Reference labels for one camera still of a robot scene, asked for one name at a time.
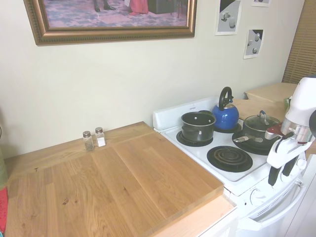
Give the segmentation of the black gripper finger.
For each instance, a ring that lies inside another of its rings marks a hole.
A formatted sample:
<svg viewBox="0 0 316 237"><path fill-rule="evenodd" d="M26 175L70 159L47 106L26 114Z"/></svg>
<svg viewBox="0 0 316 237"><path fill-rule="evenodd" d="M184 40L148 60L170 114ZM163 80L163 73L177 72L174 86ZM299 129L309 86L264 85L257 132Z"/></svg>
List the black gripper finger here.
<svg viewBox="0 0 316 237"><path fill-rule="evenodd" d="M296 163L296 158L293 158L289 162L287 162L283 168L282 174L286 177L288 177Z"/></svg>
<svg viewBox="0 0 316 237"><path fill-rule="evenodd" d="M271 166L270 172L269 172L269 177L268 177L269 185L271 185L271 186L275 185L279 172L280 172L280 168L275 168L275 167Z"/></svg>

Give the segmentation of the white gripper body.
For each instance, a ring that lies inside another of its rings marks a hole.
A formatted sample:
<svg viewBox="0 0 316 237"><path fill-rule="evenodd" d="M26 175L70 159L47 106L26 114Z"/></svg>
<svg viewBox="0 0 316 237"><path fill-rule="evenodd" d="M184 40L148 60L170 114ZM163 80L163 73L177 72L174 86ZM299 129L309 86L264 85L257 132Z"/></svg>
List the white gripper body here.
<svg viewBox="0 0 316 237"><path fill-rule="evenodd" d="M298 142L296 139L282 136L275 141L268 154L267 163L280 168L310 147L310 142Z"/></svg>

